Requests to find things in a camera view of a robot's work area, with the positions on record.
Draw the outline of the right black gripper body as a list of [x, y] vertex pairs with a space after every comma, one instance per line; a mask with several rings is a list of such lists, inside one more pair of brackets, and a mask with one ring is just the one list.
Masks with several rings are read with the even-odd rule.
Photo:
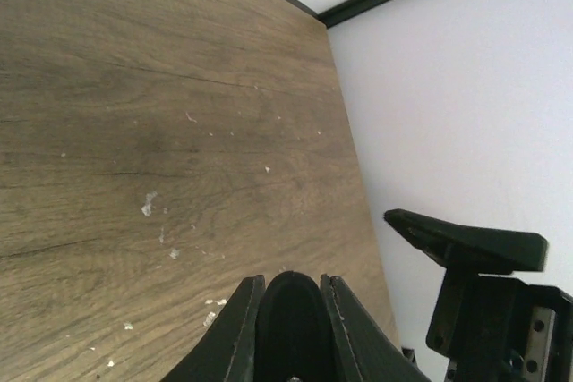
[[446, 271], [426, 336], [447, 381], [570, 381], [572, 298], [515, 277]]

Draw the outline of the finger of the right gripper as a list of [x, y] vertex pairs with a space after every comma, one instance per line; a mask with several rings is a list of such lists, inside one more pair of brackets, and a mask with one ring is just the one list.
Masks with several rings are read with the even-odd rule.
[[457, 225], [404, 209], [384, 220], [441, 267], [478, 274], [542, 272], [549, 243], [538, 233]]

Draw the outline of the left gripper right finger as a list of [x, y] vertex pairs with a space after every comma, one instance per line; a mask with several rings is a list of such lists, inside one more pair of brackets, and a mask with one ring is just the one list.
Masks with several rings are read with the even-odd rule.
[[428, 378], [386, 337], [340, 276], [321, 276], [337, 381], [424, 382]]

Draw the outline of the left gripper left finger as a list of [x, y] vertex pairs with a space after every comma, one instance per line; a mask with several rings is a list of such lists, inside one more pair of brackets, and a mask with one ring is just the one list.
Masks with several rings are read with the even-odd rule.
[[252, 381], [256, 318], [264, 293], [264, 276], [243, 279], [201, 340], [163, 379], [195, 382]]

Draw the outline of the black remote control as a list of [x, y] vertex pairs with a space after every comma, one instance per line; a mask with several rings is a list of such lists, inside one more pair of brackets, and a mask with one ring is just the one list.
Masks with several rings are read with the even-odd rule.
[[277, 275], [256, 319], [255, 381], [333, 381], [332, 332], [318, 285], [307, 275]]

